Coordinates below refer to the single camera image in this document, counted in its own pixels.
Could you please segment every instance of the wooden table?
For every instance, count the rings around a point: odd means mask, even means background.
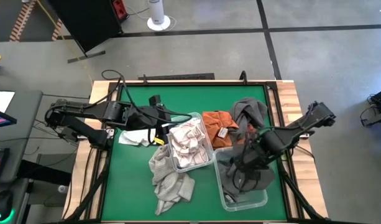
[[[134,80],[127,81],[127,83],[142,83],[143,81]],[[180,80],[175,81],[166,81],[166,80],[151,80],[149,83],[158,83],[158,82],[183,82]],[[242,80],[186,80],[187,83],[213,83],[213,82],[243,82]],[[271,80],[249,80],[249,83],[252,82],[272,82]],[[91,93],[90,103],[97,101],[98,99],[104,97],[109,90],[110,81],[95,81]],[[298,95],[296,94],[295,84],[292,80],[280,80],[276,81],[278,96],[280,99],[280,106],[283,113],[283,118],[285,124],[289,124],[299,117],[302,116],[300,102],[298,100]],[[275,125],[279,126],[278,122],[278,113],[276,109],[276,101],[273,96],[273,91],[269,90],[269,98],[270,103],[272,104],[273,110],[273,119],[275,121]],[[101,123],[98,120],[86,119],[85,123],[90,125],[92,128],[100,129]],[[311,151],[309,141],[301,140],[299,146]],[[75,165],[73,168],[73,177],[72,177],[72,196],[70,200],[70,204],[68,204],[70,194],[67,195],[65,209],[68,207],[68,212],[66,217],[70,216],[74,209],[80,203],[81,191],[83,190],[83,197],[87,194],[90,183],[91,183],[91,175],[94,169],[94,163],[96,159],[96,150],[93,149],[90,151],[90,144],[88,141],[80,142],[78,146],[78,152],[76,156]],[[88,166],[86,167],[86,161],[88,156],[90,156],[90,161]],[[102,155],[101,163],[99,166],[99,171],[103,168],[104,157]],[[319,183],[319,178],[317,175],[316,167],[313,162],[313,158],[309,155],[304,154],[301,151],[295,150],[293,157],[293,165],[295,169],[296,179],[298,182],[298,187],[301,190],[302,194],[309,201],[309,203],[314,207],[314,209],[322,216],[327,216],[326,206],[324,204],[323,195],[321,192],[321,187]],[[289,188],[288,195],[290,201],[290,208],[292,217],[297,217],[296,207],[295,207],[295,199],[293,198],[292,192]],[[90,213],[90,218],[96,218],[97,207],[100,198],[100,188],[94,196],[92,209]]]

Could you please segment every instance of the wooden table frame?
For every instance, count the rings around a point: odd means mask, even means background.
[[[144,82],[142,80],[126,81],[127,85],[265,85],[265,94],[269,96],[268,107],[270,108],[270,119],[275,126],[287,125],[299,117],[302,116],[298,95],[296,94],[295,84],[291,80],[149,80]],[[90,103],[93,103],[100,98],[107,95],[108,92],[115,89],[116,82],[110,81],[95,81],[90,97]],[[121,92],[115,91],[108,100],[115,100],[117,96],[121,96]],[[98,120],[85,119],[85,123],[92,128],[100,129],[101,123]],[[311,151],[308,140],[300,140],[299,146]],[[83,198],[88,193],[91,183],[100,174],[103,165],[105,163],[107,152],[91,150],[88,141],[80,142],[78,146],[78,152],[76,155],[75,166],[73,168],[71,187],[72,192],[67,195],[65,208],[67,209],[67,215],[70,216],[75,208],[80,204],[81,195]],[[314,209],[322,216],[327,216],[326,207],[324,204],[321,187],[314,165],[313,158],[309,155],[295,150],[292,159],[283,162],[286,170],[290,173],[290,176],[296,180],[298,188],[302,194],[308,200],[308,202],[314,207]],[[286,185],[282,179],[280,179],[282,187]],[[104,194],[106,184],[99,187],[93,197],[92,203],[85,210],[81,219],[101,218],[103,207]],[[283,199],[285,200],[287,217],[298,218],[302,217],[305,212],[302,212],[299,205],[286,185],[286,190],[283,191]]]

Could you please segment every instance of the computer mouse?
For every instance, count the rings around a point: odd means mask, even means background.
[[[9,217],[12,210],[14,194],[10,190],[0,192],[0,221]]]

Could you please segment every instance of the black stand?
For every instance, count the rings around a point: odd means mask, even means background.
[[[71,181],[71,173],[56,170],[34,162],[22,160],[17,173],[18,178],[30,178],[42,180],[51,184],[68,186]]]

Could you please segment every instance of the orange cloth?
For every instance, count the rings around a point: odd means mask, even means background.
[[[230,130],[239,127],[236,122],[232,120],[232,116],[229,112],[203,112],[203,121],[205,128],[207,129],[209,140],[214,149],[232,146],[232,140],[229,137]],[[229,129],[224,138],[218,137],[221,128]]]

